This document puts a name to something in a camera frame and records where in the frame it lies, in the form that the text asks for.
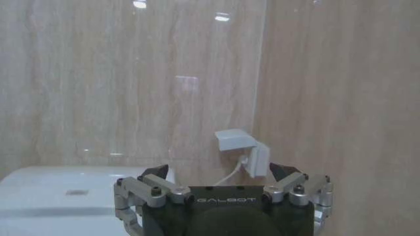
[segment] screw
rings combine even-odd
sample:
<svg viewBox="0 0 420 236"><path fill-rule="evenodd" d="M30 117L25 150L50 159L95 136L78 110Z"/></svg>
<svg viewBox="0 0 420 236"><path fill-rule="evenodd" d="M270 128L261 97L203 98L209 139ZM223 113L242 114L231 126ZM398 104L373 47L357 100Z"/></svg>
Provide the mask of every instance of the screw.
<svg viewBox="0 0 420 236"><path fill-rule="evenodd" d="M301 184L297 185L297 187L294 188L294 192L298 194L305 194L305 187Z"/></svg>
<svg viewBox="0 0 420 236"><path fill-rule="evenodd" d="M157 197L157 196L162 195L162 193L163 193L163 190L162 190L161 187L157 186L157 187L153 188L153 192L151 192L153 197Z"/></svg>
<svg viewBox="0 0 420 236"><path fill-rule="evenodd" d="M122 183L123 183L123 178L119 178L119 179L118 179L118 186L121 186Z"/></svg>

